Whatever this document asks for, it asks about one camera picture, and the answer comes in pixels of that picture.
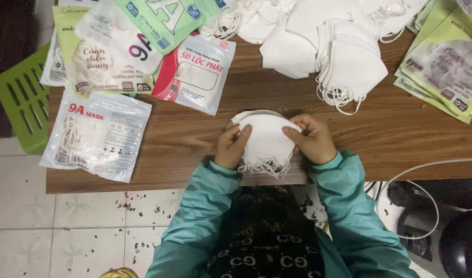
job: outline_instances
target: green plastic crate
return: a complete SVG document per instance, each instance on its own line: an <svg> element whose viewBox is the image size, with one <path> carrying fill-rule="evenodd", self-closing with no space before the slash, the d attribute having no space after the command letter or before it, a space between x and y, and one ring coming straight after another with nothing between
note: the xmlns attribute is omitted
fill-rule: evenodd
<svg viewBox="0 0 472 278"><path fill-rule="evenodd" d="M0 100L14 133L28 154L42 155L47 145L49 87L40 84L50 42L0 74Z"/></svg>

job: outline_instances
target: person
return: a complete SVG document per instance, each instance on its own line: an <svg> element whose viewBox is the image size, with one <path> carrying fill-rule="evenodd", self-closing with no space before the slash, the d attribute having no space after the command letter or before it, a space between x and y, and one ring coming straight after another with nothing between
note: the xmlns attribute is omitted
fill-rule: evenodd
<svg viewBox="0 0 472 278"><path fill-rule="evenodd" d="M284 127L295 151L313 162L309 176L325 207L330 237L305 218L286 186L242 186L234 170L251 126L230 126L213 161L194 170L179 211L155 249L151 277L418 277L399 238L374 212L364 169L337 151L326 124L307 114Z"/></svg>

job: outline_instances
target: teal jacket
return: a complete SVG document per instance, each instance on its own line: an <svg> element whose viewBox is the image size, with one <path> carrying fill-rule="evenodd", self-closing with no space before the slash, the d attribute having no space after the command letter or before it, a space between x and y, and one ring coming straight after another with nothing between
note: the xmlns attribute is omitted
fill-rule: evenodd
<svg viewBox="0 0 472 278"><path fill-rule="evenodd" d="M219 234L222 215L231 206L229 194L240 183L236 171L202 162L191 175L179 211L162 235L146 278L210 277L203 271ZM334 241L316 228L325 278L417 277L399 238L375 214L375 202L363 190L359 157L338 152L310 170L324 205Z"/></svg>

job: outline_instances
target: black cable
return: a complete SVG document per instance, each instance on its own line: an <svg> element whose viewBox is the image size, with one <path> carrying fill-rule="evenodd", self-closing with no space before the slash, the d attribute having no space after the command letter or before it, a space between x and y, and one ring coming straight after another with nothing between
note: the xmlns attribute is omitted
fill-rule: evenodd
<svg viewBox="0 0 472 278"><path fill-rule="evenodd" d="M374 182L372 183L372 185L371 185L370 187L368 187L368 189L365 191L365 193L368 194L368 192L370 192L370 190L375 186L376 183L377 183L377 182L374 181Z"/></svg>
<svg viewBox="0 0 472 278"><path fill-rule="evenodd" d="M378 186L377 197L375 198L375 201L377 202L378 202L378 197L380 197L380 192L382 191L382 184L383 184L383 181L381 181L380 186Z"/></svg>

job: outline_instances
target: wood grain tabletop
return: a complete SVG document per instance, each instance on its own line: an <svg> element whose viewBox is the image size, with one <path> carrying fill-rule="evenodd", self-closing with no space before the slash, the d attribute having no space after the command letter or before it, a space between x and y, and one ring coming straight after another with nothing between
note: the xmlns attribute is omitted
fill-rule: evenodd
<svg viewBox="0 0 472 278"><path fill-rule="evenodd" d="M472 123L465 124L430 104L424 105L424 101L393 85L393 73L413 39L414 35L406 30L393 43L380 43L389 75L369 92L355 115L346 116L317 98L313 80L316 74L295 80L263 69L260 46L236 37L236 54L216 116L138 95L137 99L153 104L153 108L130 183L106 180L81 169L47 169L47 193L184 188L200 160L215 153L217 138L229 120L239 112L254 109L269 109L286 117L309 113L326 122L337 148L359 155L367 181L389 180L427 162L472 157ZM62 91L63 88L50 91L49 133ZM346 106L344 111L352 112L355 104ZM308 167L302 155L295 155L284 180L245 173L242 184L307 184ZM472 163L467 162L430 166L401 179L470 177Z"/></svg>

